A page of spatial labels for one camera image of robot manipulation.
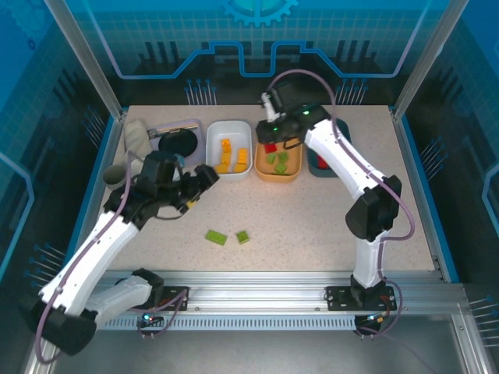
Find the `speckled tabletop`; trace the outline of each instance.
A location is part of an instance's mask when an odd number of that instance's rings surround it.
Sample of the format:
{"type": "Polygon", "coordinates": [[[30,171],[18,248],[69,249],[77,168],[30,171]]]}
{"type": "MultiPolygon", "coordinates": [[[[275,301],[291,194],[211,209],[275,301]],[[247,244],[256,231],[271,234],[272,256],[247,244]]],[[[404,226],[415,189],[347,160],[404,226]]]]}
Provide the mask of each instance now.
{"type": "MultiPolygon", "coordinates": [[[[407,242],[387,244],[386,270],[432,270],[416,203],[386,106],[341,106],[337,116],[348,125],[352,143],[376,168],[402,180],[402,198],[416,219],[416,233],[407,242]]],[[[198,118],[205,129],[224,119],[243,119],[255,127],[264,119],[260,106],[132,106],[126,121],[146,126],[198,118]]],[[[122,159],[122,140],[116,161],[122,159]]],[[[353,200],[337,178],[316,178],[306,159],[290,184],[263,182],[254,168],[242,182],[219,181],[195,207],[177,221],[149,220],[119,253],[110,270],[352,270],[355,240],[345,224],[353,200]],[[207,241],[208,230],[228,235],[224,246],[207,241]],[[250,241],[240,245],[235,233],[246,230],[250,241]]],[[[162,215],[170,214],[164,208],[162,215]]],[[[408,221],[400,212],[392,234],[403,235],[408,221]]]]}

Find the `orange block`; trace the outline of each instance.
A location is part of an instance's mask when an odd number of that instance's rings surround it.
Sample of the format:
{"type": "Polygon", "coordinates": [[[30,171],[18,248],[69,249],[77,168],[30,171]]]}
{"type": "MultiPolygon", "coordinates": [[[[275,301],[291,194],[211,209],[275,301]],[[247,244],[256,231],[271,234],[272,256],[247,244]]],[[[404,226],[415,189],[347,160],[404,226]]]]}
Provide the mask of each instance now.
{"type": "Polygon", "coordinates": [[[231,141],[230,139],[222,139],[221,140],[221,151],[224,153],[231,153],[231,141]]]}

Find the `red block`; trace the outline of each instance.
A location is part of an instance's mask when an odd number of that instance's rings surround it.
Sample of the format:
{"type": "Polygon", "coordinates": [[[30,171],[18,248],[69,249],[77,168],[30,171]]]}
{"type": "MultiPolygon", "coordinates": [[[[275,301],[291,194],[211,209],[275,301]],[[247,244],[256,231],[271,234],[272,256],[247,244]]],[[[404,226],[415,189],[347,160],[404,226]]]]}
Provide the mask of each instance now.
{"type": "Polygon", "coordinates": [[[317,159],[319,161],[319,169],[328,169],[329,168],[329,165],[327,165],[326,161],[324,161],[321,156],[317,156],[317,159]]]}
{"type": "Polygon", "coordinates": [[[265,153],[273,153],[278,150],[275,144],[264,144],[265,153]]]}

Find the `blue border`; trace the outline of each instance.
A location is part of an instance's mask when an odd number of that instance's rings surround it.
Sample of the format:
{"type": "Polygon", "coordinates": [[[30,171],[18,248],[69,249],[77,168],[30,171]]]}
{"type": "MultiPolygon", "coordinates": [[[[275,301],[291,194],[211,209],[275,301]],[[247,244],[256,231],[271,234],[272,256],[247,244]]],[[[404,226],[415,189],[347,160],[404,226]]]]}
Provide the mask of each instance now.
{"type": "Polygon", "coordinates": [[[452,259],[451,250],[447,243],[447,239],[445,238],[444,228],[442,227],[442,223],[440,221],[440,217],[438,216],[437,207],[435,206],[434,198],[431,194],[430,185],[428,184],[428,179],[426,179],[426,175],[424,174],[423,164],[421,163],[421,159],[419,158],[419,153],[416,148],[416,142],[414,141],[414,137],[412,136],[412,132],[409,126],[409,121],[406,116],[402,116],[402,125],[404,126],[405,134],[407,135],[407,141],[409,143],[409,148],[411,150],[412,156],[414,157],[414,163],[416,164],[416,170],[418,173],[419,180],[421,181],[421,186],[423,187],[423,193],[428,202],[428,207],[430,208],[431,218],[434,222],[435,231],[437,232],[438,241],[440,242],[440,246],[442,248],[442,255],[444,256],[444,264],[447,268],[449,277],[451,278],[452,283],[459,283],[459,275],[457,270],[455,269],[454,260],[452,259]]]}
{"type": "Polygon", "coordinates": [[[76,219],[75,228],[73,229],[71,240],[69,241],[68,250],[65,254],[64,264],[67,264],[68,261],[71,259],[71,257],[73,257],[74,253],[76,252],[78,239],[80,237],[83,224],[85,223],[85,216],[87,215],[87,211],[90,205],[90,198],[92,197],[95,185],[97,183],[99,170],[101,168],[102,161],[104,160],[104,154],[108,146],[114,122],[115,119],[112,116],[109,116],[108,124],[106,125],[104,136],[102,137],[101,147],[99,148],[99,152],[97,153],[97,157],[95,158],[94,167],[92,168],[92,174],[90,174],[87,190],[85,191],[85,196],[83,197],[83,202],[81,203],[80,211],[76,219]]]}

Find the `white bowl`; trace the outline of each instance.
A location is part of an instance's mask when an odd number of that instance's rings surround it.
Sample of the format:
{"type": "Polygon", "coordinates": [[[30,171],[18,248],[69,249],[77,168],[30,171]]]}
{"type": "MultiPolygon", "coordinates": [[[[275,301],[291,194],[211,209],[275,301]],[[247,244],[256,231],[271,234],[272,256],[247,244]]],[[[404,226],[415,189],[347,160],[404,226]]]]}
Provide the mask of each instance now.
{"type": "Polygon", "coordinates": [[[230,182],[242,181],[250,173],[253,166],[253,148],[251,142],[251,128],[247,122],[239,120],[218,121],[208,127],[206,135],[206,164],[215,166],[221,161],[221,140],[229,139],[231,142],[231,164],[232,170],[237,161],[237,151],[239,148],[248,150],[248,168],[242,173],[220,174],[220,179],[230,182]]]}

